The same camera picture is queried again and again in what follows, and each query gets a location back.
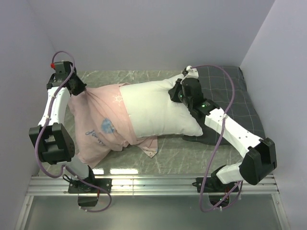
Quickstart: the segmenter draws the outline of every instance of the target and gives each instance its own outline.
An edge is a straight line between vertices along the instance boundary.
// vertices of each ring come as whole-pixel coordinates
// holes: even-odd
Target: white wall
[[[274,0],[28,0],[78,70],[240,65]]]
[[[0,224],[12,230],[37,170],[29,128],[47,101],[54,49],[28,2],[0,3]]]
[[[267,136],[293,230],[307,229],[307,1],[276,0],[241,65]]]

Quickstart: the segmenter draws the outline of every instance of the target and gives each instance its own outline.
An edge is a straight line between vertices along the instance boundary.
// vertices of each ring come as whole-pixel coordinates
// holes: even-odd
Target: metal frame
[[[280,194],[272,194],[272,198],[273,198],[273,202],[276,208],[276,213],[277,213],[280,225],[282,227],[282,230],[291,229],[286,212],[283,208],[283,203],[282,203]]]
[[[192,186],[200,174],[186,175],[96,175],[95,178],[112,179],[112,196],[199,196],[197,188]],[[26,197],[15,230],[23,230],[30,212],[34,196],[96,196],[97,194],[68,194],[69,183],[62,178],[52,179],[46,176],[31,178]],[[279,190],[273,175],[268,175],[258,185],[243,182],[242,194],[271,194],[282,230],[290,229],[283,209]]]

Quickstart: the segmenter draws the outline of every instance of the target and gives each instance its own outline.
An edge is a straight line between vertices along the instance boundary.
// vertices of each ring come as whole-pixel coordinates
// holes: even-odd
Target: pink fabric
[[[157,137],[136,138],[119,88],[125,84],[87,88],[68,106],[75,118],[78,158],[95,167],[111,150],[137,145],[149,157],[158,151]]]

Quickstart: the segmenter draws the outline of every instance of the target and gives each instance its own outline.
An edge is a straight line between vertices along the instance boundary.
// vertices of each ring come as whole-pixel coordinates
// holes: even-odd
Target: gray marble surface
[[[141,83],[173,77],[180,71],[86,71],[78,76],[87,87],[97,88],[116,83]],[[74,117],[69,108],[65,115],[65,128],[75,141]],[[184,141],[180,136],[163,136],[158,139],[159,152],[148,157],[138,147],[128,146],[121,152],[110,152],[95,168],[95,174],[188,174],[204,173],[214,146]],[[241,156],[232,146],[220,146],[210,172],[224,164],[241,161]],[[45,165],[48,171],[56,173],[59,166]]]

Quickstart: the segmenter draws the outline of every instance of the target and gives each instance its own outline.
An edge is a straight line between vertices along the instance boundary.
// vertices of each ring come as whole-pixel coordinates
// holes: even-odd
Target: pillowcase
[[[222,68],[230,75],[235,85],[235,99],[227,114],[247,131],[265,138],[262,123],[249,97],[241,69],[235,66],[222,66]],[[227,76],[215,67],[202,67],[197,70],[204,97],[213,100],[225,110],[232,96]],[[183,139],[215,145],[220,135],[204,124],[200,125],[203,130],[201,137],[184,136]],[[223,138],[221,145],[230,145],[230,143]]]
[[[187,68],[187,77],[198,78],[196,69]],[[168,91],[172,89],[178,74],[172,78],[139,84],[124,85],[120,93],[137,138],[167,134],[201,136],[197,121],[190,115],[183,103],[170,100]]]

